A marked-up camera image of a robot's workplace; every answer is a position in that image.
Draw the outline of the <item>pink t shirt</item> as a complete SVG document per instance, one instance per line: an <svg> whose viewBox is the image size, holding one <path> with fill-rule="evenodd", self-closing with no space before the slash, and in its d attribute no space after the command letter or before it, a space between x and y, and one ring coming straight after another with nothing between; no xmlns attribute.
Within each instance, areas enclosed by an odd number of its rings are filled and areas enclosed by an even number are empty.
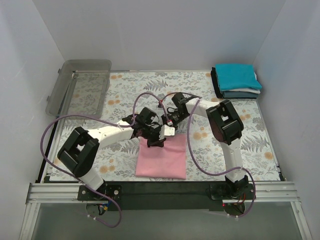
<svg viewBox="0 0 320 240"><path fill-rule="evenodd" d="M139 141L135 176L142 178L187 179L187 136L178 134L164 141L164 147L147 146L147 140Z"/></svg>

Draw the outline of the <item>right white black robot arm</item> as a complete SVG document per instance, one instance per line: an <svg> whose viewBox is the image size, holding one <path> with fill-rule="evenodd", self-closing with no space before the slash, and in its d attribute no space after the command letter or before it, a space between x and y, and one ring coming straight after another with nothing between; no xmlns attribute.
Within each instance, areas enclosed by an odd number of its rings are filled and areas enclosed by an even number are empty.
<svg viewBox="0 0 320 240"><path fill-rule="evenodd" d="M177 92L172 97L175 105L173 111L161 116L164 124L177 129L178 124L188 119L187 131L190 130L193 115L207 118L210 129L216 141L222 148L225 171L221 173L209 173L197 163L191 149L190 139L187 145L191 158L197 168L204 174L217 177L224 175L225 181L212 188L211 195L215 199L248 199L253 196L254 187L249 184L249 173L243 168L241 155L241 137L244 125L233 104L229 100L211 102L191 95L185 97L182 92Z"/></svg>

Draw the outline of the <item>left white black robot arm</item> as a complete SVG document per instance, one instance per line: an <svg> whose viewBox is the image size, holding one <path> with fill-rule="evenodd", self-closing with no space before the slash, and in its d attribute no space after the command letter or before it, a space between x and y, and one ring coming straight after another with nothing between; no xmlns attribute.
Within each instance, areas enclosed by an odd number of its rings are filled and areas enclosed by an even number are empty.
<svg viewBox="0 0 320 240"><path fill-rule="evenodd" d="M131 114L113 125L85 130L76 127L57 153L57 158L75 178L89 187L95 200L106 196L104 180L93 168L98 150L114 143L142 137L147 147L164 147L165 125L153 122L157 114L145 107L139 114Z"/></svg>

